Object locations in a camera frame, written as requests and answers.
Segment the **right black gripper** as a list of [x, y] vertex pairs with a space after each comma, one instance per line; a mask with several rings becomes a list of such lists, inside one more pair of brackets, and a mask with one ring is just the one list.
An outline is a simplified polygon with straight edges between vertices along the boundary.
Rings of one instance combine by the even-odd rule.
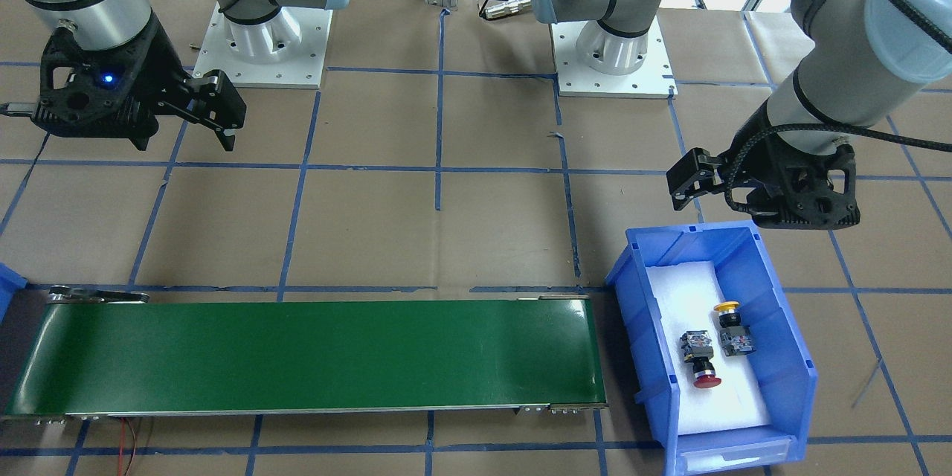
[[224, 151], [234, 151], [247, 104], [224, 71], [188, 76], [176, 52], [149, 52], [134, 84], [138, 103], [134, 147], [147, 149], [158, 131], [158, 115], [173, 115], [212, 131]]

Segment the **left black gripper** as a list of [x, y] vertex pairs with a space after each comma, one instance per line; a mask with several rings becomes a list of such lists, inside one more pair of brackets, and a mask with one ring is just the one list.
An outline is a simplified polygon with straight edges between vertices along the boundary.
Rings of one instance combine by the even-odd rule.
[[[766, 192], [758, 174], [772, 171], [771, 155], [764, 151], [768, 147], [770, 136], [735, 136], [727, 151], [721, 154], [725, 167], [721, 168], [724, 182], [724, 198], [732, 210], [774, 210], [774, 202]], [[721, 166], [721, 158], [711, 156], [701, 148], [688, 150], [666, 172], [666, 180], [671, 194], [674, 210], [684, 210], [693, 199], [712, 193], [716, 188], [716, 170]], [[753, 197], [747, 198], [747, 204], [739, 204], [733, 197], [735, 187], [754, 181]]]

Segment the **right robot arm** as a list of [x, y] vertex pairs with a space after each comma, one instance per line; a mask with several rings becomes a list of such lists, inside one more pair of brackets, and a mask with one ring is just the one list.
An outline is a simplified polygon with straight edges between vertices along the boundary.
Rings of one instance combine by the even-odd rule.
[[[247, 106], [234, 76], [190, 74], [147, 0], [24, 0], [51, 29], [35, 103], [4, 103], [52, 136], [126, 138], [139, 150], [176, 115], [213, 131], [234, 149]], [[248, 65], [314, 59], [293, 9], [340, 10], [350, 0], [217, 0], [232, 58]]]

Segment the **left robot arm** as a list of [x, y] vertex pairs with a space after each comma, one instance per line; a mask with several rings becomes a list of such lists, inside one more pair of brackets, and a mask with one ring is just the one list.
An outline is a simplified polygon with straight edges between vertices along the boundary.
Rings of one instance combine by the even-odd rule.
[[[578, 52], [611, 75], [640, 65], [660, 0], [531, 0], [539, 22], [585, 22]], [[673, 208], [723, 194], [762, 228], [859, 222], [849, 136], [873, 130], [950, 73], [950, 0], [791, 0], [813, 49], [718, 156], [695, 148], [667, 171]]]

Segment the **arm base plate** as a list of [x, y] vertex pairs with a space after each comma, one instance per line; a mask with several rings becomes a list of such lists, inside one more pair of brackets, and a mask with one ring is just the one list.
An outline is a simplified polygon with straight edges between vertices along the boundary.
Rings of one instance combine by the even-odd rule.
[[227, 73], [238, 89], [319, 89], [333, 11], [286, 6], [259, 25], [238, 25], [217, 9], [194, 77]]
[[561, 95], [569, 97], [645, 97], [666, 99], [678, 90], [660, 23], [646, 34], [621, 38], [598, 22], [550, 26]]

